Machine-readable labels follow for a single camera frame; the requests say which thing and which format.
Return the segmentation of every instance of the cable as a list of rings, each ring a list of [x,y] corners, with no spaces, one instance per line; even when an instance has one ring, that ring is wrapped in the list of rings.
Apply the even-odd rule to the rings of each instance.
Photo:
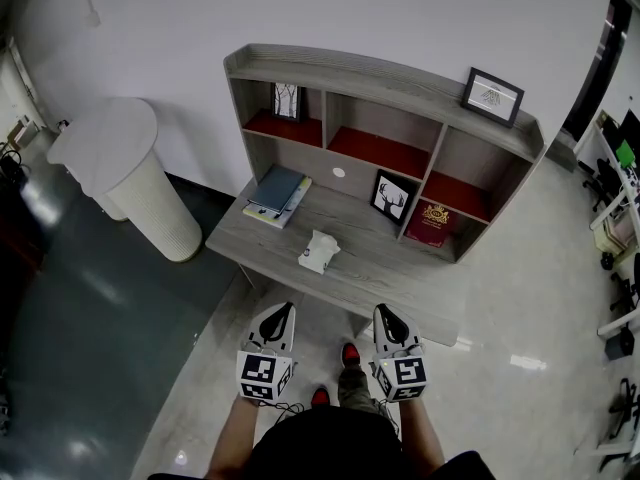
[[[378,413],[380,414],[380,416],[389,418],[389,421],[391,421],[391,424],[393,425],[393,430],[396,433],[396,436],[400,435],[400,426],[396,423],[396,420],[393,419],[391,411],[389,411],[389,408],[387,407],[387,405],[389,404],[389,400],[385,398],[384,400],[375,400],[375,402],[378,405]],[[261,400],[258,404],[258,407],[273,407],[274,409],[282,411],[280,416],[278,416],[276,422],[273,424],[274,427],[282,421],[282,418],[286,413],[291,413],[295,416],[296,414],[300,414],[305,410],[304,405],[302,405],[300,402],[296,402],[294,404],[288,404],[286,402],[270,404],[269,402]]]
[[[290,412],[291,414],[300,414],[301,412],[304,411],[304,405],[302,405],[300,402],[296,402],[295,404],[288,404],[286,402],[279,402],[277,404],[270,404],[269,402],[265,402],[265,401],[260,401],[260,403],[258,404],[258,407],[273,407],[279,411],[282,411],[282,413],[280,414],[280,416],[278,416],[278,419],[276,420],[275,424],[273,425],[274,427],[280,423],[280,421],[282,421],[283,416],[287,413]]]
[[[9,155],[16,155],[18,157],[17,162],[9,160]],[[22,155],[15,149],[8,149],[0,155],[0,177],[4,178],[9,184],[17,185],[24,178],[24,172],[21,167]]]
[[[87,22],[92,27],[97,27],[100,25],[100,15],[96,8],[93,6],[93,0],[87,0],[87,5],[89,6],[89,15],[87,16]]]
[[[380,416],[386,416],[389,418],[389,420],[391,421],[391,424],[393,425],[393,430],[396,433],[396,437],[398,437],[400,435],[400,427],[396,423],[396,420],[393,419],[393,416],[391,416],[391,411],[387,407],[387,405],[389,404],[389,400],[385,398],[384,400],[378,400],[377,402],[378,402],[378,412],[380,413]]]

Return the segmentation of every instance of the glossy tile floor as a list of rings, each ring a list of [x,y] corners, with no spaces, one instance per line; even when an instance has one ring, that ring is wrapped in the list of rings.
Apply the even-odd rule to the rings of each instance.
[[[600,460],[574,450],[607,435],[607,408],[620,379],[637,380],[635,358],[608,363],[596,336],[612,318],[614,287],[599,265],[588,227],[591,196],[581,181],[542,162],[469,256],[472,283],[458,343],[426,344],[431,385],[423,400],[446,456],[478,450],[499,479],[596,478]],[[202,334],[133,479],[205,472],[236,394],[235,354],[255,303],[252,295],[238,302],[243,283],[235,280]],[[289,295],[270,294],[274,300]],[[326,383],[335,400],[339,348],[351,335],[347,314],[309,297],[296,303],[299,367],[284,398],[308,404],[314,386]],[[357,345],[368,360],[373,343]],[[380,397],[371,379],[370,387]],[[278,415],[261,410],[257,439]],[[619,474],[617,461],[601,478]]]
[[[207,249],[171,263],[63,168],[43,169],[34,167],[47,183],[30,204],[51,220],[50,248],[10,342],[13,419],[0,437],[0,479],[127,478],[237,266]],[[210,232],[232,199],[173,181]]]

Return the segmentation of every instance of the red book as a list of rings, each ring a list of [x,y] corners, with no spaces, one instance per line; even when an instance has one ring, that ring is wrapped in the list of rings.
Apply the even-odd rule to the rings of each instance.
[[[433,247],[442,247],[453,231],[457,213],[439,204],[418,201],[405,235]]]

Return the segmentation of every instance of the green box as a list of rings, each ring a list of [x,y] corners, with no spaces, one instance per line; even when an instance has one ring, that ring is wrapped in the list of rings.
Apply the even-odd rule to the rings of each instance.
[[[634,155],[631,146],[629,146],[629,143],[626,140],[623,140],[620,147],[616,149],[616,156],[620,161],[620,165],[625,169],[630,167],[636,159],[636,155]]]

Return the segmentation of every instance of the person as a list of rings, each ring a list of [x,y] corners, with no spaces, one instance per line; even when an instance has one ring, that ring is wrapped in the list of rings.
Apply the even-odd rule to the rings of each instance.
[[[206,479],[474,478],[495,480],[476,452],[445,463],[427,411],[418,399],[399,402],[402,442],[385,407],[371,398],[360,354],[342,347],[338,402],[325,387],[311,399],[311,410],[276,424],[253,446],[259,407],[238,396],[220,433]],[[154,475],[151,479],[169,478]]]

